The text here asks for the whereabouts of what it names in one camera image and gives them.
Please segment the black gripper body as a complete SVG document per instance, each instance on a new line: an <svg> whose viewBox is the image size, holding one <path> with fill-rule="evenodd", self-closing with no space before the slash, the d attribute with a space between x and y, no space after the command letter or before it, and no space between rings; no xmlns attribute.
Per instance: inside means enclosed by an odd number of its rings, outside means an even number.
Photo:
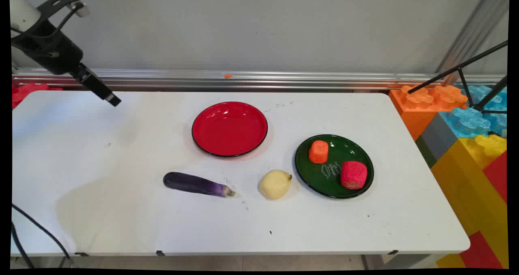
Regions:
<svg viewBox="0 0 519 275"><path fill-rule="evenodd" d="M50 38L35 38L35 35L50 35L56 29L46 20L37 30L31 31L31 37L15 32L11 45L53 74L84 75L83 51L62 31Z"/></svg>

